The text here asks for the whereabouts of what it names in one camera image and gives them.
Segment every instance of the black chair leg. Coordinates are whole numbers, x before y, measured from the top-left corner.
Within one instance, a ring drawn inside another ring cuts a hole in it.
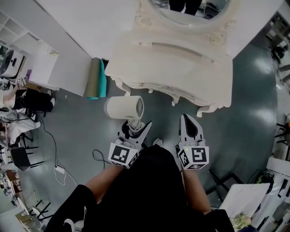
[[[35,207],[38,207],[38,205],[39,205],[40,203],[42,203],[42,200],[40,200],[40,201],[36,204]]]
[[[40,214],[37,216],[37,218],[39,219],[40,215],[44,216],[43,213],[45,212],[45,210],[48,208],[48,206],[50,206],[50,202],[47,204],[47,206],[44,207],[44,209],[40,212]]]
[[[209,173],[212,175],[218,185],[221,185],[225,190],[230,191],[230,189],[215,175],[215,173],[213,173],[211,170],[209,170]]]
[[[23,144],[24,144],[24,148],[26,149],[26,142],[25,142],[25,137],[23,136]]]
[[[277,125],[277,126],[281,126],[281,127],[283,127],[283,128],[287,128],[287,126],[282,125],[282,124],[279,124],[279,123],[277,123],[276,125]]]
[[[38,148],[38,147],[26,147],[25,149],[29,150],[29,149],[34,149],[34,148]]]
[[[35,165],[39,165],[39,164],[42,164],[42,163],[44,163],[44,161],[41,161],[41,162],[38,162],[38,163],[35,163],[35,164],[31,164],[30,167],[35,166]]]
[[[284,143],[284,142],[286,142],[287,140],[280,140],[280,141],[278,141],[277,143]]]
[[[290,131],[288,131],[288,132],[286,132],[286,133],[283,133],[283,134],[276,135],[275,138],[277,138],[277,137],[281,137],[281,136],[285,136],[285,135],[287,135],[287,134],[290,134]]]
[[[50,215],[50,216],[48,216],[48,217],[44,217],[44,218],[42,218],[42,219],[39,219],[39,221],[43,221],[44,219],[47,219],[47,218],[51,218],[53,215]]]
[[[236,176],[236,174],[234,174],[233,172],[232,172],[230,175],[231,175],[232,178],[234,178],[234,180],[235,180],[238,184],[244,184],[244,183],[240,180],[240,178],[238,178],[238,177]]]
[[[286,161],[289,161],[289,152],[290,152],[290,147],[288,146],[288,150],[287,150],[287,156],[286,156]]]
[[[31,139],[31,138],[27,137],[27,136],[26,136],[26,134],[23,134],[22,136],[23,136],[24,138],[26,138],[26,139],[30,140],[31,142],[33,142],[33,139]]]

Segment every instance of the power cord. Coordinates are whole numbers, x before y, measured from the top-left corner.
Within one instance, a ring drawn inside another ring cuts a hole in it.
[[[62,182],[57,178],[57,176],[56,176],[56,169],[57,169],[58,167],[62,168],[63,171],[64,171],[64,174],[65,174],[65,176],[64,176],[64,180],[63,180],[63,183],[62,183]],[[67,177],[67,174],[68,174],[68,175],[73,179],[74,183],[75,183],[76,186],[77,186],[77,182],[76,182],[76,180],[74,179],[74,177],[72,177],[72,176],[70,175],[70,173],[68,173],[68,172],[64,169],[64,167],[63,167],[62,165],[60,165],[60,164],[56,164],[56,165],[55,165],[55,167],[54,167],[54,174],[55,174],[55,179],[56,179],[59,183],[61,183],[63,186],[65,185],[65,178]]]
[[[57,163],[57,147],[56,147],[56,142],[55,142],[54,136],[53,136],[50,132],[48,132],[48,131],[45,129],[45,124],[44,124],[43,119],[42,119],[41,117],[39,117],[39,119],[41,120],[41,122],[42,122],[42,124],[43,124],[43,130],[44,130],[46,133],[48,133],[48,134],[52,137],[52,139],[53,139],[53,141],[54,141],[54,146],[55,146],[55,155],[54,155],[54,174],[55,174],[55,179],[56,179],[56,180],[57,180],[61,185],[65,185],[65,178],[67,177],[67,175],[69,175],[69,176],[73,179],[74,183],[75,183],[76,186],[77,186],[77,182],[76,182],[76,180],[74,179],[74,177],[72,177],[71,174],[68,173],[68,172],[65,170],[65,168],[64,168],[61,164],[58,164],[58,163]],[[62,183],[62,182],[57,178],[57,176],[56,176],[56,170],[58,170],[58,169],[63,170],[63,172],[62,172],[62,171],[59,171],[59,172],[65,174],[65,176],[64,176],[64,180],[63,180],[63,183]]]
[[[131,122],[129,120],[127,122],[128,122],[127,125],[129,127],[130,131],[132,131],[133,133],[140,132],[143,129],[143,127],[145,126],[145,123],[141,122],[140,120],[137,121],[137,124],[135,126],[133,125],[133,122]]]
[[[2,122],[6,122],[6,123],[10,123],[10,122],[19,122],[19,121],[23,121],[23,120],[28,120],[30,119],[30,117],[24,118],[24,119],[19,119],[19,120],[10,120],[10,119],[5,119],[6,121],[3,121],[1,119]]]
[[[101,154],[102,159],[96,159],[96,158],[95,158],[94,151],[96,151],[96,152],[98,152],[99,154]],[[104,155],[103,155],[103,153],[100,152],[100,151],[97,150],[97,149],[92,150],[92,157],[93,157],[93,159],[96,160],[96,161],[103,161],[103,163],[104,163],[104,168],[103,168],[103,170],[105,170],[105,163],[107,163],[107,164],[111,164],[110,162],[108,162],[108,161],[106,161],[106,160],[104,159]]]

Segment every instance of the gray floor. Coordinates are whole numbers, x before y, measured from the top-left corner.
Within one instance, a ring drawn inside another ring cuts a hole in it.
[[[246,183],[254,171],[266,167],[274,141],[277,97],[271,56],[262,48],[266,48],[265,40],[258,39],[234,59],[231,107],[197,119],[210,148],[210,164],[199,173],[206,189],[214,184],[209,168],[220,177],[233,171]],[[122,94],[112,81],[108,82],[108,96]],[[148,94],[147,90],[132,90],[132,94],[143,97],[142,121],[153,121],[146,144],[162,138],[164,147],[174,154],[174,145],[179,141],[180,116],[187,113],[196,117],[198,106],[181,99],[172,107],[172,99],[160,92]],[[98,149],[107,156],[119,122],[105,116],[106,99],[90,101],[65,90],[58,91],[56,99],[53,112],[44,119],[45,127],[56,140],[58,162],[78,184],[85,184],[103,168],[102,162],[92,158],[92,150]],[[34,140],[39,149],[30,158],[35,162],[45,160],[45,163],[21,173],[21,182],[26,194],[35,189],[38,196],[52,203],[50,211],[54,212],[75,184],[69,176],[65,186],[56,181],[54,143],[43,126],[34,132]],[[214,193],[211,202],[213,206],[218,205]]]

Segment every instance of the chair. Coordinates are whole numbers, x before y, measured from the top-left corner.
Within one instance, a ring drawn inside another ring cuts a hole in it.
[[[276,135],[277,137],[284,137],[284,139],[278,141],[277,143],[283,143],[288,147],[287,154],[286,154],[286,161],[290,161],[290,123],[286,123],[286,125],[282,125],[277,123],[277,126],[280,127],[280,130],[283,130],[283,134]]]
[[[27,171],[30,168],[37,167],[39,164],[44,163],[38,162],[35,164],[31,164],[27,155],[32,153],[26,153],[24,147],[13,147],[11,149],[11,157],[14,162],[14,165],[21,171]]]
[[[44,207],[43,210],[40,210],[38,208],[38,205],[40,203],[43,203],[42,200],[40,200],[35,206],[33,206],[30,210],[30,215],[35,223],[35,227],[38,229],[38,230],[41,230],[44,228],[45,226],[45,223],[43,222],[44,219],[47,219],[47,218],[51,218],[53,216],[50,215],[50,216],[44,216],[44,213],[48,213],[48,210],[46,210],[48,208],[48,206],[50,206],[50,202]]]
[[[233,178],[238,184],[243,184],[243,182],[233,173],[231,172],[229,175],[225,176],[224,178],[220,179],[217,177],[215,173],[213,173],[212,170],[209,170],[209,173],[214,179],[214,182],[216,182],[215,186],[211,187],[209,190],[206,191],[206,194],[209,195],[212,192],[216,191],[218,198],[223,202],[223,198],[221,197],[221,194],[218,190],[218,186],[221,185],[227,192],[230,191],[230,189],[224,184],[229,179]]]
[[[33,148],[38,148],[38,147],[28,147],[26,146],[26,142],[25,139],[28,139],[29,141],[33,142],[33,139],[27,137],[27,135],[25,133],[21,133],[21,135],[19,136],[19,138],[22,138],[23,144],[24,144],[24,148],[25,149],[33,149]]]

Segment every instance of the person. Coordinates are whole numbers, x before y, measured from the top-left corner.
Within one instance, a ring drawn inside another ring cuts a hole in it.
[[[28,118],[23,113],[17,113],[18,120],[11,122],[7,129],[7,137],[9,138],[10,144],[15,144],[17,138],[22,134],[30,130],[37,129],[41,126],[41,122],[35,122],[36,115]]]
[[[211,211],[196,171],[182,170],[182,175],[169,151],[158,145],[145,148],[130,169],[111,164],[78,185],[45,231],[234,232],[226,211]]]
[[[202,0],[169,0],[171,10],[181,12],[185,6],[185,14],[195,15]]]
[[[0,108],[7,107],[14,110],[28,108],[36,111],[50,112],[55,104],[51,98],[51,90],[41,93],[33,89],[19,89],[10,85],[9,90],[0,90]]]
[[[280,72],[285,72],[285,71],[290,71],[290,64],[288,65],[285,65],[285,66],[282,66],[281,68],[279,68],[279,71]],[[284,77],[282,80],[281,80],[281,83],[282,84],[285,84],[287,81],[290,80],[290,74],[287,75],[286,77]]]

